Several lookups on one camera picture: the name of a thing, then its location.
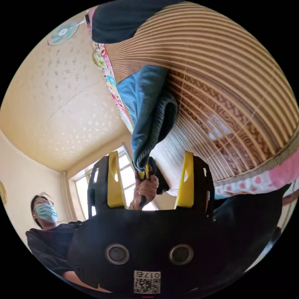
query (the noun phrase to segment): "wall fan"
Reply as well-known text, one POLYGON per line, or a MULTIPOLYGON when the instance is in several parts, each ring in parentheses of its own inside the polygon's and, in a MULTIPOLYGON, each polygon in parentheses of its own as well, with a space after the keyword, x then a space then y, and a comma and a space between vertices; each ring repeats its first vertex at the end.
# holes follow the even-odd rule
POLYGON ((88 15, 85 15, 84 20, 81 22, 66 21, 51 32, 50 38, 48 39, 48 45, 57 46, 64 43, 66 40, 69 40, 83 23, 89 23, 88 15))

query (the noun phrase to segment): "ceiling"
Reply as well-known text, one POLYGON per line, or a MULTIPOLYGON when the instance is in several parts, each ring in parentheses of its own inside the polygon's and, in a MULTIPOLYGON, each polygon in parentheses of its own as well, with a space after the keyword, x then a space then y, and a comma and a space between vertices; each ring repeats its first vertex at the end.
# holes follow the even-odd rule
MULTIPOLYGON (((81 13, 73 20, 82 21, 81 13)), ((92 61, 85 24, 49 46, 46 36, 26 57, 6 92, 0 129, 31 159, 62 172, 126 127, 102 72, 92 61)))

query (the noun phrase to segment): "qr code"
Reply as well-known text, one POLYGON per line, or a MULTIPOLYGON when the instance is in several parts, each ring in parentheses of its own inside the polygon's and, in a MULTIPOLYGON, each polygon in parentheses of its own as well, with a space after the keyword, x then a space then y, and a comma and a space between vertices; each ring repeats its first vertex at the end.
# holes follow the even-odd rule
POLYGON ((134 271, 134 293, 159 294, 161 272, 134 271))

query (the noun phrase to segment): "black hair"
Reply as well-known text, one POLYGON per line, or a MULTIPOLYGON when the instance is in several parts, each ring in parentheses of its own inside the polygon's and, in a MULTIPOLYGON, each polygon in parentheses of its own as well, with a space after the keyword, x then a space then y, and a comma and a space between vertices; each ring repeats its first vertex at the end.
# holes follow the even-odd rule
MULTIPOLYGON (((39 198, 39 197, 48 200, 45 196, 35 195, 35 196, 32 198, 32 200, 31 200, 31 204, 30 204, 31 213, 32 213, 33 210, 34 210, 34 202, 35 202, 35 200, 36 200, 37 198, 39 198)), ((41 229, 43 229, 42 226, 40 225, 40 223, 38 222, 37 219, 34 219, 34 221, 35 221, 35 223, 36 223, 41 229)))

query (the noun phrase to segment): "surgical mask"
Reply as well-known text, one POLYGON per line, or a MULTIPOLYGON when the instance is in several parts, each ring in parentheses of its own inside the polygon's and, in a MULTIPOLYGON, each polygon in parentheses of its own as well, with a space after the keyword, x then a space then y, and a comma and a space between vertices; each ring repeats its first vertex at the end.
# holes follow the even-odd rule
POLYGON ((36 208, 37 217, 48 222, 56 222, 57 221, 57 213, 54 208, 47 203, 43 205, 37 205, 36 208))

